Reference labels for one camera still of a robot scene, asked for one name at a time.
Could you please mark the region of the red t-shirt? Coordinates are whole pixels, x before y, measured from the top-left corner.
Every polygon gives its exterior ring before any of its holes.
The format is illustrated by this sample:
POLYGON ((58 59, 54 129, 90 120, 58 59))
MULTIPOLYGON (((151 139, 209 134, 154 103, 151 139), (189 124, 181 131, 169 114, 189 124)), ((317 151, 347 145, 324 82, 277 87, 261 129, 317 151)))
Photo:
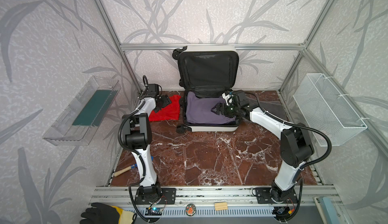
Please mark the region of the red t-shirt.
POLYGON ((179 120, 180 115, 180 95, 173 95, 169 97, 171 104, 160 109, 158 112, 154 110, 149 115, 149 121, 151 122, 160 122, 163 120, 179 120))

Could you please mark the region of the purple trousers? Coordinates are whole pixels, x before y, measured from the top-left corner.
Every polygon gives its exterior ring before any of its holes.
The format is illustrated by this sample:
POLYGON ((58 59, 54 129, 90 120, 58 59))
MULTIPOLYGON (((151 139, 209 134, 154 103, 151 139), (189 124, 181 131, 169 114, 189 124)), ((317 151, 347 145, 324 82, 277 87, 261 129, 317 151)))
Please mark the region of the purple trousers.
POLYGON ((187 95, 186 118, 190 124, 224 125, 235 121, 222 114, 212 112, 212 108, 218 103, 225 103, 223 98, 198 98, 195 93, 187 95))

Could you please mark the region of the grey towel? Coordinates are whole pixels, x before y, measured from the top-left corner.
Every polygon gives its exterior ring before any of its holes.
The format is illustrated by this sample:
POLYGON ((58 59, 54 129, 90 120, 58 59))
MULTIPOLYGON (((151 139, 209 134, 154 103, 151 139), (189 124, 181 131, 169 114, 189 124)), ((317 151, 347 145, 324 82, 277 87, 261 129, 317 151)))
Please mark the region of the grey towel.
POLYGON ((264 111, 267 110, 269 113, 280 119, 289 119, 280 101, 260 101, 260 105, 262 108, 264 108, 264 111))

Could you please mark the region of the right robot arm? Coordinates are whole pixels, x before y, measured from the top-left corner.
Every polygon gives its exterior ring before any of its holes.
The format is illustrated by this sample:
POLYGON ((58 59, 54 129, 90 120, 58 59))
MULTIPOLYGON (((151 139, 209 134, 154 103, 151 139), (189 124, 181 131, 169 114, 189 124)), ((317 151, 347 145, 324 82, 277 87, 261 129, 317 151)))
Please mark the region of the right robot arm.
POLYGON ((227 91, 222 94, 222 101, 211 111, 217 115, 229 118, 245 118, 267 129, 280 139, 280 156, 282 164, 271 184, 269 192, 275 203, 283 203, 294 192, 297 177, 312 164, 326 159, 332 151, 330 138, 323 132, 307 127, 304 124, 294 124, 277 117, 266 110, 256 98, 256 102, 247 96, 243 90, 227 91), (319 158, 309 161, 315 152, 310 132, 320 135, 327 143, 326 152, 319 158))

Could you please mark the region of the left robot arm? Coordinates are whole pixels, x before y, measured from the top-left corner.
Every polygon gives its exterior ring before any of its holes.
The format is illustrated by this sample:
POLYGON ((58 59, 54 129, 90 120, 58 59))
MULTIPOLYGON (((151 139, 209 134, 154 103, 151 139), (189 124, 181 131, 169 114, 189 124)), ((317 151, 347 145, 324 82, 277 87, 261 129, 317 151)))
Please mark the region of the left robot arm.
POLYGON ((152 111, 159 112, 170 105, 171 100, 167 95, 162 95, 160 85, 149 83, 145 75, 142 80, 145 89, 138 97, 139 103, 135 110, 122 116, 118 142, 123 149, 132 153, 136 161, 140 178, 136 192, 138 200, 154 203, 162 198, 162 189, 152 163, 149 116, 152 111))

